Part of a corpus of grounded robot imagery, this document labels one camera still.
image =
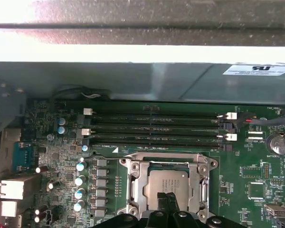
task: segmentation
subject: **chip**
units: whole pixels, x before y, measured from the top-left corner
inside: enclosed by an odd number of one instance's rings
[[[72,180],[73,179],[73,174],[72,173],[67,173],[66,174],[66,179],[67,180]]]
[[[254,200],[262,200],[264,198],[264,184],[259,182],[249,183],[248,198]]]
[[[152,170],[145,186],[145,195],[149,210],[157,210],[157,193],[173,192],[180,210],[187,210],[189,198],[189,178],[185,171]]]
[[[76,138],[76,133],[75,132],[70,132],[69,134],[68,134],[68,137],[70,138],[70,139],[75,139]]]
[[[59,160],[59,153],[52,154],[52,159],[53,160]]]
[[[76,218],[75,217],[67,217],[66,222],[68,224],[70,224],[71,226],[73,226],[75,224],[75,222],[76,222]]]
[[[227,193],[228,192],[227,187],[220,187],[219,192],[220,193]]]
[[[59,201],[59,196],[52,196],[52,201],[53,202],[58,202]]]
[[[46,153],[47,152],[47,148],[44,147],[44,146],[40,146],[39,149],[38,149],[38,152],[39,153]]]
[[[44,118],[45,114],[44,113],[37,113],[37,118]]]

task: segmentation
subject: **capacitor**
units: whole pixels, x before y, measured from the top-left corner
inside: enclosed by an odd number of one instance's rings
[[[49,140],[49,141],[53,141],[54,140],[54,135],[53,134],[48,134],[47,135],[47,140]]]
[[[85,195],[85,193],[86,193],[86,190],[84,190],[83,188],[81,188],[81,189],[78,189],[78,190],[75,192],[74,196],[75,196],[75,198],[76,198],[77,200],[79,200],[79,199],[81,199],[81,198]]]
[[[78,170],[78,171],[82,171],[82,170],[84,170],[86,168],[86,162],[85,161],[82,161],[82,162],[80,162],[80,163],[78,163],[77,165],[76,165],[76,169]]]
[[[75,185],[80,186],[86,181],[86,177],[84,175],[80,175],[78,178],[75,179]]]
[[[65,118],[59,118],[58,119],[58,124],[60,125],[60,126],[63,126],[63,125],[65,125],[67,123],[67,121],[65,120]]]
[[[43,165],[36,168],[36,173],[46,172],[48,171],[48,166]]]
[[[58,132],[58,134],[66,134],[67,129],[63,126],[60,126],[60,127],[58,127],[57,132]]]
[[[80,211],[85,206],[85,202],[83,200],[79,200],[76,204],[74,204],[74,211]]]
[[[45,219],[45,217],[47,216],[47,213],[46,212],[42,212],[40,213],[39,215],[37,215],[34,219],[34,221],[36,223],[39,223],[41,220]]]
[[[48,206],[47,205],[41,205],[40,207],[38,207],[36,210],[35,210],[35,214],[36,215],[39,215],[40,213],[44,212],[45,210],[48,209]]]
[[[54,189],[54,188],[57,188],[60,186],[60,181],[56,180],[52,183],[49,183],[48,184],[48,188],[51,190],[51,189]]]
[[[82,151],[87,151],[89,148],[88,148],[88,146],[83,145],[81,149],[82,149]]]
[[[272,152],[277,155],[285,155],[285,134],[272,134],[267,138],[266,143]]]

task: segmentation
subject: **blue capacitor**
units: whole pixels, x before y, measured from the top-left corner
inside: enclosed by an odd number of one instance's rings
[[[66,132],[66,129],[64,127],[58,127],[57,132],[58,134],[64,134]]]
[[[88,146],[83,145],[81,149],[82,149],[82,151],[87,151],[89,148],[88,148]]]
[[[65,120],[65,118],[59,118],[59,119],[58,119],[58,124],[59,124],[60,126],[65,125],[66,122],[67,122],[67,121]]]

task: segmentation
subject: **electrolytic capacitor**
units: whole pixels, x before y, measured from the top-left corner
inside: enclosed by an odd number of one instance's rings
[[[76,204],[74,204],[74,211],[80,211],[85,206],[85,202],[83,200],[79,200]]]
[[[47,209],[48,209],[47,205],[42,205],[35,210],[35,214],[39,215],[40,213],[44,212]]]
[[[36,168],[36,173],[46,172],[48,171],[48,166],[43,165]]]
[[[87,151],[89,149],[89,147],[86,145],[83,145],[81,149],[82,149],[82,151]]]
[[[76,169],[78,170],[78,171],[82,171],[82,170],[84,170],[86,168],[86,162],[85,161],[82,161],[82,162],[80,162],[80,163],[78,163],[77,165],[76,165]]]
[[[81,199],[81,198],[85,195],[85,193],[86,193],[86,190],[84,190],[83,188],[81,188],[81,189],[78,189],[78,190],[75,192],[74,196],[75,196],[75,198],[76,198],[77,200],[79,200],[79,199]]]
[[[54,135],[53,134],[48,134],[47,135],[47,140],[49,140],[49,141],[53,141],[54,140]]]
[[[34,221],[36,223],[39,223],[41,220],[45,219],[45,217],[47,216],[47,213],[46,212],[42,212],[40,213],[39,215],[37,215],[34,219]]]
[[[78,178],[75,179],[75,185],[80,186],[86,181],[86,177],[84,175],[80,175]]]
[[[58,127],[57,132],[58,132],[58,134],[66,134],[67,129],[63,126],[60,126],[60,127]]]
[[[65,120],[65,118],[59,118],[58,119],[58,124],[60,125],[60,126],[63,126],[63,125],[65,125],[67,123],[67,121]]]
[[[59,186],[60,186],[60,181],[58,181],[58,180],[48,184],[49,189],[54,189],[54,188],[57,188]]]

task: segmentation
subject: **integrated circuit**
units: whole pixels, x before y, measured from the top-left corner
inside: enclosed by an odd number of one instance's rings
[[[52,154],[52,159],[53,160],[59,160],[59,153]]]
[[[73,179],[74,179],[73,174],[72,174],[72,173],[67,173],[67,174],[66,174],[66,179],[67,179],[67,180],[73,180]]]
[[[148,176],[148,185],[144,188],[150,210],[157,210],[157,192],[173,192],[180,210],[186,210],[189,198],[189,178],[185,171],[152,170]]]
[[[70,225],[73,226],[76,223],[76,218],[75,217],[67,217],[66,222]]]
[[[248,198],[251,200],[262,200],[264,198],[264,184],[251,182],[248,185]]]

